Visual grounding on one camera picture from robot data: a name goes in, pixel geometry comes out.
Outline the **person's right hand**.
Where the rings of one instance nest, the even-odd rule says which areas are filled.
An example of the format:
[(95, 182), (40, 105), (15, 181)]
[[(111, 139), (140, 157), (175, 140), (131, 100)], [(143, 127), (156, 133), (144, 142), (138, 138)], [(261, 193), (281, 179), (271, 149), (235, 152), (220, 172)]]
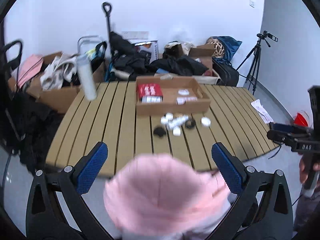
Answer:
[[(306, 180), (308, 179), (308, 176), (309, 176), (309, 172), (306, 168), (306, 164), (305, 164), (304, 160), (305, 160), (305, 157), (302, 156), (300, 159), (300, 162), (299, 162), (299, 179), (302, 184), (304, 184), (306, 182)], [(317, 162), (313, 165), (313, 170), (315, 172), (319, 171), (319, 162)]]

